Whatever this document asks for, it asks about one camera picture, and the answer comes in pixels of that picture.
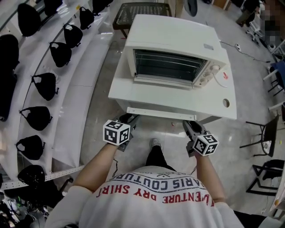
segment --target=floor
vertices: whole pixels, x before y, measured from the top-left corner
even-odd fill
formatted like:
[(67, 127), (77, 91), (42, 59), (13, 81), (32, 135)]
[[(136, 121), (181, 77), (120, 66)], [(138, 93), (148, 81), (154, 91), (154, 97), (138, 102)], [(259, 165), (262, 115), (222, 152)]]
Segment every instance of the floor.
[[(245, 33), (247, 28), (241, 28), (235, 23), (240, 14), (240, 9), (235, 5), (231, 5), (229, 11), (223, 11), (198, 0), (197, 16), (191, 17), (183, 10), (181, 17), (214, 27), (222, 42), (230, 45), (238, 43), (242, 52), (258, 60), (272, 60), (263, 46), (257, 46), (251, 41)], [(115, 39), (106, 56), (93, 93), (81, 148), (83, 164), (87, 164), (105, 144), (102, 141), (102, 125), (108, 119), (123, 113), (116, 101), (108, 99), (110, 85), (125, 42), (122, 38), (120, 32), (115, 33)], [(271, 86), (270, 81), (263, 82), (262, 78), (268, 74), (266, 70), (268, 64), (253, 60), (229, 45), (222, 44), (222, 46), (227, 50), (231, 62), (236, 90), (237, 120), (220, 119), (205, 125), (206, 129), (215, 134), (220, 141), (218, 151), (210, 158), (224, 185), (230, 207), (253, 214), (261, 214), (267, 208), (264, 213), (267, 215), (273, 197), (248, 194), (245, 191), (254, 178), (252, 165), (262, 165), (269, 160), (269, 157), (254, 158), (252, 156), (262, 153), (259, 145), (243, 149), (239, 149), (239, 146), (257, 140), (253, 135), (259, 133), (258, 127), (248, 125), (245, 121), (268, 122), (271, 118), (268, 106), (280, 102), (284, 95), (280, 93), (273, 99), (275, 90), (271, 93), (267, 92)], [(188, 138), (182, 123), (170, 122), (162, 118), (141, 117), (133, 135), (134, 138), (125, 152), (116, 153), (117, 174), (144, 166), (150, 151), (151, 138), (160, 140), (165, 159), (174, 169), (187, 173), (191, 173), (194, 169), (195, 159), (189, 158), (185, 149)], [(275, 159), (285, 159), (284, 146), (280, 145), (283, 137), (284, 131), (278, 131)], [(109, 176), (114, 171), (115, 161)]]

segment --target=white shelf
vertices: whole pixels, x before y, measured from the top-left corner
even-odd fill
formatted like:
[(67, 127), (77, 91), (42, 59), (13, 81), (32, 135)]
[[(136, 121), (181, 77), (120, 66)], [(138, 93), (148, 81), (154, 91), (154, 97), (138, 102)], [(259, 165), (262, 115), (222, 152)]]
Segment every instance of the white shelf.
[[(52, 69), (59, 77), (59, 82), (56, 84), (56, 87), (59, 87), (58, 95), (55, 95), (51, 101), (46, 101), (38, 93), (33, 83), (31, 84), (28, 90), (26, 100), (24, 103), (24, 108), (34, 107), (34, 106), (46, 106), (48, 107), (51, 116), (53, 116), (53, 119), (51, 123), (43, 131), (37, 131), (34, 130), (28, 124), (28, 122), (25, 120), (24, 117), (21, 117), (18, 140), (37, 134), (40, 136), (42, 141), (46, 143), (44, 153), (39, 160), (34, 161), (26, 158), (32, 164), (42, 166), (46, 174), (51, 173), (52, 156), (53, 156), (52, 146), (54, 143), (54, 137), (57, 129), (57, 122), (62, 109), (62, 103), (65, 99), (65, 96), (70, 96), (69, 95), (70, 92), (67, 93), (69, 84), (81, 60), (81, 57), (83, 56), (87, 47), (89, 48), (91, 40), (93, 39), (95, 34), (98, 33), (98, 28), (107, 18), (107, 16), (108, 16), (107, 13), (102, 13), (101, 16), (95, 18), (94, 23), (91, 25), (89, 29), (83, 30), (83, 38), (81, 40), (81, 44), (78, 47), (72, 49), (71, 60), (67, 66), (63, 66), (61, 68), (56, 67), (50, 51), (44, 57), (40, 65), (40, 68), (37, 71), (37, 74), (45, 72), (45, 69), (42, 68), (43, 66)], [(56, 42), (65, 42), (63, 33), (60, 34)]]
[[(59, 172), (54, 172), (52, 174), (49, 175), (45, 175), (45, 181), (49, 181), (49, 180), (53, 180), (62, 176), (66, 176), (75, 172), (78, 172), (80, 170), (82, 170), (84, 168), (84, 166), (80, 166), (77, 168), (72, 168), (72, 169), (68, 169), (68, 170), (64, 170), (64, 171), (59, 171)], [(19, 188), (19, 187), (26, 187), (28, 186), (27, 184), (16, 180), (16, 181), (7, 181), (2, 183), (1, 189), (0, 190), (8, 190), (8, 189), (14, 189), (14, 188)]]
[(18, 164), (17, 151), (15, 144), (18, 141), (20, 114), (19, 110), (23, 108), (26, 94), (28, 92), (31, 75), (34, 75), (45, 53), (49, 49), (49, 42), (62, 30), (63, 24), (66, 24), (72, 16), (79, 10), (79, 5), (85, 5), (88, 0), (78, 0), (70, 6), (65, 3), (58, 9), (54, 15), (37, 33), (31, 37), (24, 38), (20, 47), (20, 64), (15, 73), (18, 75), (9, 118), (6, 122), (0, 123), (0, 129), (7, 135), (7, 151), (0, 156), (0, 164), (12, 180), (17, 180)]
[(84, 53), (65, 96), (54, 141), (53, 158), (79, 166), (89, 104), (113, 34), (96, 35)]

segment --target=oven control knob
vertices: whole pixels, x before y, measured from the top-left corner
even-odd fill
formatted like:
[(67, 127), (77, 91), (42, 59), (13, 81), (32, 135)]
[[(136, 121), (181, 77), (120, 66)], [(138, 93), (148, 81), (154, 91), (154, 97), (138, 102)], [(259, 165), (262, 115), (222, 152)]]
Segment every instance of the oven control knob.
[(213, 75), (213, 73), (211, 73), (211, 72), (205, 72), (205, 73), (203, 74), (203, 76), (204, 76), (204, 77), (213, 77), (214, 75)]
[(219, 65), (210, 66), (210, 70), (213, 72), (213, 74), (216, 74), (219, 72), (220, 66)]

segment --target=white sneaker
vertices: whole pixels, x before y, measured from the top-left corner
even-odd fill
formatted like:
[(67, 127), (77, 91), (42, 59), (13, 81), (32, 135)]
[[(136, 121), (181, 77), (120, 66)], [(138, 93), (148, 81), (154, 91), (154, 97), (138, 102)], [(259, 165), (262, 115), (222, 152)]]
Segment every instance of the white sneaker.
[(150, 147), (151, 147), (151, 150), (152, 150), (152, 148), (153, 148), (154, 146), (160, 146), (160, 147), (161, 147), (158, 138), (152, 138), (152, 139), (150, 140)]

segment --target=black chair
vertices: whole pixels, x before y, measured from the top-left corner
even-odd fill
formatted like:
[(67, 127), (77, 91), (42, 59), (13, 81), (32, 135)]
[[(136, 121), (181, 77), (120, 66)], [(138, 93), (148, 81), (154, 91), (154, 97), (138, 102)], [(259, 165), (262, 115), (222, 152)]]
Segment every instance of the black chair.
[(277, 93), (275, 93), (273, 96), (275, 97), (277, 94), (279, 94), (281, 91), (284, 90), (284, 83), (281, 77), (281, 74), (279, 72), (276, 72), (276, 80), (273, 81), (271, 84), (277, 82), (277, 84), (275, 86), (273, 86), (270, 90), (268, 90), (268, 92), (270, 92), (271, 90), (273, 90), (276, 86), (280, 85), (281, 86), (281, 90), (279, 90)]
[(249, 188), (246, 190), (247, 193), (257, 194), (257, 195), (267, 195), (267, 196), (275, 196), (276, 192), (268, 192), (268, 191), (256, 191), (252, 190), (252, 188), (255, 186), (255, 184), (258, 185), (259, 188), (268, 189), (268, 190), (278, 190), (277, 187), (267, 187), (263, 186), (260, 183), (260, 180), (258, 177), (261, 175), (262, 171), (266, 171), (265, 175), (263, 176), (263, 180), (265, 179), (273, 179), (274, 177), (280, 177), (282, 176), (283, 167), (284, 167), (284, 161), (273, 159), (268, 162), (265, 162), (263, 166), (257, 166), (253, 165), (253, 170), (256, 173), (256, 178), (254, 181), (250, 184)]
[[(279, 119), (279, 115), (277, 115), (273, 120), (271, 120), (269, 123), (267, 123), (265, 125), (259, 124), (259, 123), (253, 123), (253, 122), (246, 122), (246, 123), (257, 125), (257, 126), (260, 127), (261, 134), (259, 134), (259, 135), (261, 135), (261, 139), (258, 142), (254, 142), (254, 143), (251, 143), (251, 144), (240, 146), (240, 148), (249, 147), (249, 146), (261, 143), (261, 147), (262, 147), (262, 150), (263, 150), (264, 154), (254, 155), (254, 157), (255, 156), (266, 156), (266, 155), (268, 155), (269, 157), (272, 158), (273, 154), (274, 154), (274, 148), (275, 148), (275, 140), (276, 140), (276, 131), (277, 131), (278, 119)], [(264, 142), (268, 142), (268, 141), (271, 141), (271, 146), (270, 146), (270, 149), (269, 149), (269, 153), (267, 153), (265, 151), (265, 148), (264, 148), (264, 145), (263, 145)]]

